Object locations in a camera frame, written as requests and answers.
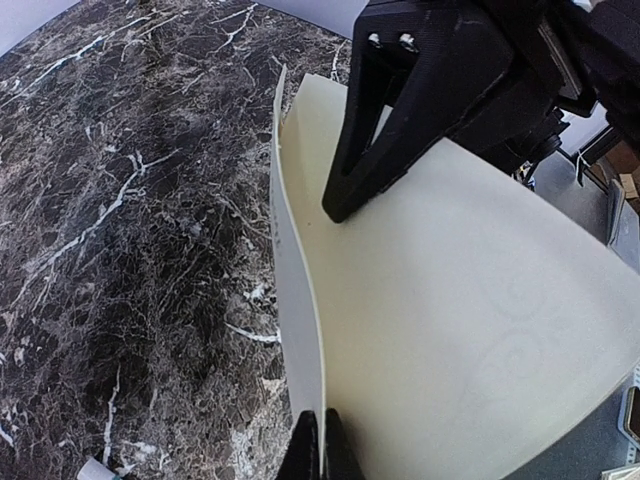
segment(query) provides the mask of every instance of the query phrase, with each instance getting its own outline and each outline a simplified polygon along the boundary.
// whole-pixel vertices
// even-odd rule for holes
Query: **screw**
[[[414,44],[415,39],[410,33],[403,33],[400,35],[400,45],[402,48],[411,53],[418,53],[418,48]]]
[[[382,48],[382,44],[380,43],[380,37],[377,33],[372,33],[369,35],[369,43],[376,48]]]

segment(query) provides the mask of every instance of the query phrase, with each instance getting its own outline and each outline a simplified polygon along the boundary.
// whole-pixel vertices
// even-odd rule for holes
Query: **white paper bag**
[[[346,88],[305,77],[280,128],[281,88],[271,195],[291,404],[296,418],[337,409],[368,480],[502,478],[628,375],[640,278],[603,245],[448,140],[336,225],[321,198]]]

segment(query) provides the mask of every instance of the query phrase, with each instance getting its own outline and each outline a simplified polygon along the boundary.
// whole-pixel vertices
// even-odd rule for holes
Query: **white wall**
[[[78,0],[0,0],[0,56]]]

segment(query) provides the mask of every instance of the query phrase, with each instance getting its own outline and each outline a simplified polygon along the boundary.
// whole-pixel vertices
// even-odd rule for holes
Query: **marble countertop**
[[[344,39],[235,0],[84,0],[0,59],[0,472],[272,478],[291,418],[271,104]]]

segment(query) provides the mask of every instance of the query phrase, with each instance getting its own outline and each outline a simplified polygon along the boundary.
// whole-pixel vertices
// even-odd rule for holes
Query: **metal screw head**
[[[418,47],[415,46],[415,39],[410,33],[400,35],[400,45],[408,52],[418,53]]]
[[[372,33],[369,35],[369,43],[376,48],[382,48],[382,44],[380,43],[380,37],[377,33]]]

